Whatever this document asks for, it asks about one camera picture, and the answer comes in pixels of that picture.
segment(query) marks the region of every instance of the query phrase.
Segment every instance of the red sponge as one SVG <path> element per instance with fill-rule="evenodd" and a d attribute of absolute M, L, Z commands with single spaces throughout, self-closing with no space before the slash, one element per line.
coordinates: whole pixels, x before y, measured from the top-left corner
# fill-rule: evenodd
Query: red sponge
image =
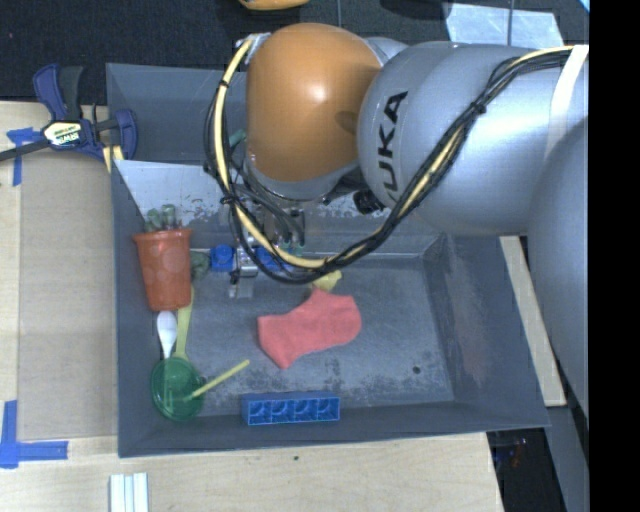
<path fill-rule="evenodd" d="M 262 349 L 284 370 L 304 354 L 350 342 L 361 327 L 353 297 L 314 288 L 311 296 L 289 313 L 259 317 L 258 339 Z"/>

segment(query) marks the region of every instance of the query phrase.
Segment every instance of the yellow cable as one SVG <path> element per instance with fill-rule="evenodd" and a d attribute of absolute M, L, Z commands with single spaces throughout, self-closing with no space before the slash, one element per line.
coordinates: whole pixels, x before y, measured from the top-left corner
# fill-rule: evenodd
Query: yellow cable
<path fill-rule="evenodd" d="M 222 179 L 222 182 L 223 182 L 227 192 L 231 191 L 230 186 L 229 186 L 229 183 L 230 183 L 231 180 L 230 180 L 230 176 L 229 176 L 229 170 L 227 168 L 227 162 L 225 161 L 224 156 L 223 156 L 224 155 L 224 150 L 223 150 L 223 143 L 222 143 L 222 141 L 223 141 L 222 111 L 223 111 L 223 108 L 224 108 L 224 102 L 225 102 L 225 98 L 226 98 L 226 95 L 227 95 L 227 86 L 226 85 L 228 85 L 230 83 L 231 78 L 235 74 L 238 66 L 240 65 L 240 62 L 242 61 L 242 58 L 249 51 L 249 49 L 251 48 L 252 44 L 253 44 L 253 40 L 251 38 L 246 39 L 242 43 L 242 45 L 240 46 L 238 51 L 235 53 L 233 58 L 231 59 L 231 62 L 229 63 L 229 66 L 225 70 L 225 73 L 224 73 L 224 75 L 222 77 L 223 87 L 221 89 L 219 89 L 218 95 L 216 97 L 216 102 L 215 102 L 215 105 L 214 105 L 214 116 L 213 116 L 214 150 L 215 150 L 215 156 L 216 156 L 216 163 L 218 165 L 218 171 L 220 173 L 220 177 Z M 512 67 L 514 67 L 514 66 L 516 66 L 516 65 L 518 65 L 521 62 L 524 62 L 526 60 L 530 60 L 532 58 L 538 57 L 540 55 L 545 55 L 545 54 L 548 54 L 548 53 L 556 53 L 556 52 L 559 52 L 559 51 L 566 51 L 566 50 L 570 50 L 571 48 L 573 48 L 573 46 L 562 46 L 562 47 L 556 47 L 556 48 L 545 48 L 545 49 L 542 49 L 542 50 L 533 51 L 533 52 L 527 53 L 527 54 L 519 57 L 515 61 L 511 62 L 508 65 L 507 69 L 512 68 Z M 459 127 L 453 133 L 451 138 L 447 141 L 445 146 L 442 148 L 442 150 L 440 151 L 440 153 L 438 154 L 438 156 L 436 157 L 434 162 L 431 164 L 431 167 L 429 168 L 429 170 L 425 173 L 425 175 L 418 182 L 418 184 L 416 185 L 414 190 L 411 192 L 411 194 L 409 195 L 408 199 L 405 201 L 405 203 L 403 204 L 403 206 L 402 206 L 402 208 L 400 210 L 400 215 L 403 215 L 403 214 L 405 214 L 407 212 L 407 210 L 411 207 L 411 205 L 416 200 L 416 198 L 427 187 L 427 185 L 429 184 L 429 182 L 432 179 L 433 174 L 442 165 L 442 162 L 445 160 L 445 158 L 449 154 L 451 154 L 454 146 L 460 144 L 462 142 L 462 140 L 463 140 L 463 138 L 462 138 L 462 127 Z M 279 247 L 273 246 L 269 242 L 269 240 L 266 238 L 264 233 L 262 231 L 260 231 L 260 229 L 244 213 L 244 211 L 242 211 L 240 209 L 240 207 L 238 205 L 234 205 L 234 208 L 235 208 L 235 211 L 236 211 L 236 213 L 238 215 L 238 219 L 240 220 L 240 222 L 242 222 L 242 224 L 247 229 L 247 231 L 256 239 L 256 241 L 260 245 L 262 245 L 268 252 L 270 252 L 272 256 L 278 256 L 283 261 L 285 261 L 286 263 L 290 263 L 292 265 L 295 265 L 295 266 L 298 266 L 298 267 L 302 267 L 302 268 L 318 269 L 318 268 L 321 268 L 323 265 L 333 261 L 337 256 L 337 255 L 333 255 L 333 256 L 329 256 L 329 257 L 325 257 L 325 258 L 321 258 L 321 259 L 318 259 L 318 258 L 302 258 L 302 257 L 299 257 L 299 256 L 295 256 L 293 254 L 290 254 L 290 253 L 288 253 L 286 251 L 283 251 Z M 378 227 L 372 233 L 372 236 L 380 233 L 381 230 L 382 230 L 382 226 Z M 350 257 L 358 254 L 361 250 L 365 249 L 365 247 L 366 247 L 366 242 L 363 241 L 363 243 L 361 245 L 359 245 L 359 246 L 353 248 L 351 251 L 349 251 L 349 253 L 347 253 L 346 257 L 350 258 Z"/>

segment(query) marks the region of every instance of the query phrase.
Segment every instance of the black floor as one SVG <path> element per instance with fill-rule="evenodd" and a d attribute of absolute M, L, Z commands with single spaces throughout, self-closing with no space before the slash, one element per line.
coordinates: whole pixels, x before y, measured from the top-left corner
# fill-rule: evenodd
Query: black floor
<path fill-rule="evenodd" d="M 265 14 L 250 13 L 237 0 L 0 0 L 0 5 L 2 99 L 34 100 L 33 74 L 56 62 L 85 68 L 80 103 L 106 105 L 106 63 L 222 69 L 236 40 L 299 21 L 341 24 L 363 36 L 407 44 L 448 39 L 439 0 L 310 0 L 298 9 Z M 589 41 L 589 14 L 579 0 L 515 0 L 514 5 L 553 12 L 566 43 Z M 506 512 L 566 511 L 544 430 L 488 437 Z"/>

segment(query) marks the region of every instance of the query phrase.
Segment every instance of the wooden table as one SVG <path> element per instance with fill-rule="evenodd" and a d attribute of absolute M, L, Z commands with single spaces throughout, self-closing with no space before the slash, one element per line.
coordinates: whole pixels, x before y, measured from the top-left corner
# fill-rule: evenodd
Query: wooden table
<path fill-rule="evenodd" d="M 0 102 L 0 150 L 12 147 L 5 137 L 8 129 L 39 128 L 47 116 L 36 103 Z M 36 163 L 65 172 L 61 158 L 67 157 L 47 156 L 47 152 L 41 151 L 32 163 L 25 158 L 25 180 L 29 179 L 29 166 Z M 21 229 L 24 185 L 13 187 L 12 173 L 13 162 L 0 164 L 0 401 L 18 397 L 19 341 L 28 334 L 21 325 L 19 311 L 19 304 L 24 305 L 28 299 L 20 295 L 20 273 L 24 272 L 20 263 L 21 232 L 25 228 Z M 64 226 L 52 229 L 61 230 Z M 549 406 L 563 405 L 564 395 L 521 248 L 514 238 L 502 242 L 545 402 Z M 46 252 L 47 248 L 43 248 L 43 257 Z M 42 352 L 43 358 L 50 355 Z M 20 372 L 29 372 L 29 368 L 21 367 Z M 30 377 L 37 382 L 46 376 Z M 79 389 L 78 393 L 82 393 L 82 385 Z M 22 462 L 16 470 L 0 469 L 0 509 L 108 510 L 109 477 L 116 473 L 147 473 L 153 511 L 503 510 L 484 434 L 119 459 L 117 439 L 112 433 L 71 438 L 68 460 Z"/>

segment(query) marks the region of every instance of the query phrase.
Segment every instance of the green cup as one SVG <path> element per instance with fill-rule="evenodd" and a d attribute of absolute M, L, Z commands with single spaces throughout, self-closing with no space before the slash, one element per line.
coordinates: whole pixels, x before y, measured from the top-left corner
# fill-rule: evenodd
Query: green cup
<path fill-rule="evenodd" d="M 153 404 L 170 420 L 194 418 L 202 410 L 204 395 L 191 397 L 191 393 L 205 382 L 189 361 L 180 357 L 163 359 L 151 372 Z"/>

